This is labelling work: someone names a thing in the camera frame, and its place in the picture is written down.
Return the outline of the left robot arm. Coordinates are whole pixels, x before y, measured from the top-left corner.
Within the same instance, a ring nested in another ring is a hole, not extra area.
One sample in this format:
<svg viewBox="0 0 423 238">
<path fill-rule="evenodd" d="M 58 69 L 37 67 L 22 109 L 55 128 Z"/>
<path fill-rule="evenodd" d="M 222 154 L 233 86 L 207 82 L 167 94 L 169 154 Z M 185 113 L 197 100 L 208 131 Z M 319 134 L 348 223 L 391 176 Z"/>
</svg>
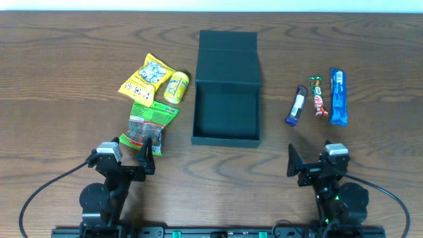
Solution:
<svg viewBox="0 0 423 238">
<path fill-rule="evenodd" d="M 139 229 L 120 219 L 132 182 L 143 182 L 155 173 L 152 139 L 147 138 L 136 160 L 138 166 L 123 165 L 120 140 L 101 143 L 85 160 L 87 166 L 105 177 L 103 183 L 92 183 L 80 194 L 83 221 L 80 237 L 137 237 Z"/>
</svg>

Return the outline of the dark green gift box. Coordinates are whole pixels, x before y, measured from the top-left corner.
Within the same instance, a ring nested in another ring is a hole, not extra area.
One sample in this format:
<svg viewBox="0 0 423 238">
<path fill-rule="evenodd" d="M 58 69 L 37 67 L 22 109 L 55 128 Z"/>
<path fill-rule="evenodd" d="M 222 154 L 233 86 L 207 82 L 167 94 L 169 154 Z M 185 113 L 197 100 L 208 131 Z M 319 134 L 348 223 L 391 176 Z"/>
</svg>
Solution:
<svg viewBox="0 0 423 238">
<path fill-rule="evenodd" d="M 260 145 L 262 72 L 255 32 L 201 30 L 195 75 L 194 145 Z"/>
</svg>

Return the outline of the yellow sunflower seed bag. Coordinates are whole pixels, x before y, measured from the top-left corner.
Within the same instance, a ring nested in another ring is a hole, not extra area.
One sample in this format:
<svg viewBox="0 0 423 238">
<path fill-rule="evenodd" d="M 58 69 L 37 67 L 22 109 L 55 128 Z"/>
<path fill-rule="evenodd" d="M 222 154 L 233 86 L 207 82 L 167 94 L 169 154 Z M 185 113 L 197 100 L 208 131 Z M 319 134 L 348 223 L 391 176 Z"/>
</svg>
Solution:
<svg viewBox="0 0 423 238">
<path fill-rule="evenodd" d="M 120 86 L 118 92 L 150 107 L 157 89 L 175 72 L 153 54 L 147 54 L 144 64 Z"/>
</svg>

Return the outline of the dark purple chocolate bar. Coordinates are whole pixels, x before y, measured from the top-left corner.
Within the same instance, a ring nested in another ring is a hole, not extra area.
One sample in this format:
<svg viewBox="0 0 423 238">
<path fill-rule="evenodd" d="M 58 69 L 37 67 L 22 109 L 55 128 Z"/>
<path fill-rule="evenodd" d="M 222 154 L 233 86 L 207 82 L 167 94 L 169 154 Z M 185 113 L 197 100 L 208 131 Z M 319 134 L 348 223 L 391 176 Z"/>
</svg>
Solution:
<svg viewBox="0 0 423 238">
<path fill-rule="evenodd" d="M 288 114 L 288 117 L 285 119 L 286 124 L 289 124 L 290 126 L 296 126 L 299 121 L 301 111 L 303 110 L 303 105 L 305 104 L 307 94 L 308 89 L 305 86 L 299 85 L 297 87 L 295 100 Z"/>
</svg>

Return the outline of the green red KitKat bar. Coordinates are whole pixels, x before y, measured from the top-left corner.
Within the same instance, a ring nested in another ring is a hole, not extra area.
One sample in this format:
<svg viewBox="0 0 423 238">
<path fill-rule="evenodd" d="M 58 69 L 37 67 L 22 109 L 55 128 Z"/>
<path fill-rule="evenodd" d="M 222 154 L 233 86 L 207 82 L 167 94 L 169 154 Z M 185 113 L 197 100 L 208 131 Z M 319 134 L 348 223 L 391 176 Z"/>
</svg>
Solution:
<svg viewBox="0 0 423 238">
<path fill-rule="evenodd" d="M 315 107 L 315 116 L 328 116 L 328 111 L 324 108 L 323 94 L 321 89 L 321 76 L 309 77 L 313 92 L 313 102 Z"/>
</svg>

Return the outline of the yellow Mentos gum bottle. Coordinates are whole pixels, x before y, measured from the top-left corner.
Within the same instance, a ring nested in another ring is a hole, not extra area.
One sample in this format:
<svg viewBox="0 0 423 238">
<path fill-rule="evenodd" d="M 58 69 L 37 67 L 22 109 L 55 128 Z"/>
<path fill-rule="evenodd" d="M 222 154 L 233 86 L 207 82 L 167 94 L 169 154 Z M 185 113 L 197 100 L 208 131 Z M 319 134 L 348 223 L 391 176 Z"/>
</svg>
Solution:
<svg viewBox="0 0 423 238">
<path fill-rule="evenodd" d="M 164 99 L 172 104 L 179 104 L 182 101 L 190 80 L 187 74 L 177 71 L 172 74 L 164 92 Z"/>
</svg>

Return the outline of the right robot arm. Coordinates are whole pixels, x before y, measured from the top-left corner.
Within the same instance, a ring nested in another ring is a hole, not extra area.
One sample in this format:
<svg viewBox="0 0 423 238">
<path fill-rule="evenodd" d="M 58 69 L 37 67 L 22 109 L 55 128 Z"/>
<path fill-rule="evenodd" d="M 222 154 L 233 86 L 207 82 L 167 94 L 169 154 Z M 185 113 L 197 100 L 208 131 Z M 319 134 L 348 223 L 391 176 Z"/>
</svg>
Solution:
<svg viewBox="0 0 423 238">
<path fill-rule="evenodd" d="M 305 236 L 363 237 L 369 192 L 353 182 L 339 185 L 348 172 L 348 149 L 327 141 L 316 163 L 304 163 L 292 144 L 288 154 L 287 176 L 298 176 L 298 186 L 312 186 L 315 193 L 319 220 Z"/>
</svg>

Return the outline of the blue wafer bar wrapper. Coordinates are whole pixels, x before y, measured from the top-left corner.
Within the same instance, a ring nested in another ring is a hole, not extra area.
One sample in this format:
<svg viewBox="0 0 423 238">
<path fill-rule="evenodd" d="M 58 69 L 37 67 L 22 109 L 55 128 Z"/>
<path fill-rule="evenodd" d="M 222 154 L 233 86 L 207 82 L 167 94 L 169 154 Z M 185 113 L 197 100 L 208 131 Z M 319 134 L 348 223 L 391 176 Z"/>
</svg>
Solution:
<svg viewBox="0 0 423 238">
<path fill-rule="evenodd" d="M 330 123 L 346 127 L 348 124 L 348 98 L 345 72 L 331 69 L 330 84 L 332 103 Z"/>
</svg>

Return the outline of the green gummy candy bag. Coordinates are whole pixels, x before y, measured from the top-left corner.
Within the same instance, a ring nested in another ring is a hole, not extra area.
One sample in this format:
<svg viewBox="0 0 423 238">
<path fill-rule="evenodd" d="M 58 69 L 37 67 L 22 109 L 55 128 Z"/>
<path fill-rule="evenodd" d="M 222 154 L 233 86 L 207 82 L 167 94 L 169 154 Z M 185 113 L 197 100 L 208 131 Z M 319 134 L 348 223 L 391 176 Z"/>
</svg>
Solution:
<svg viewBox="0 0 423 238">
<path fill-rule="evenodd" d="M 134 102 L 128 129 L 120 136 L 120 142 L 140 150 L 147 138 L 150 138 L 153 154 L 162 155 L 162 132 L 179 111 L 178 108 L 157 101 L 150 107 Z"/>
</svg>

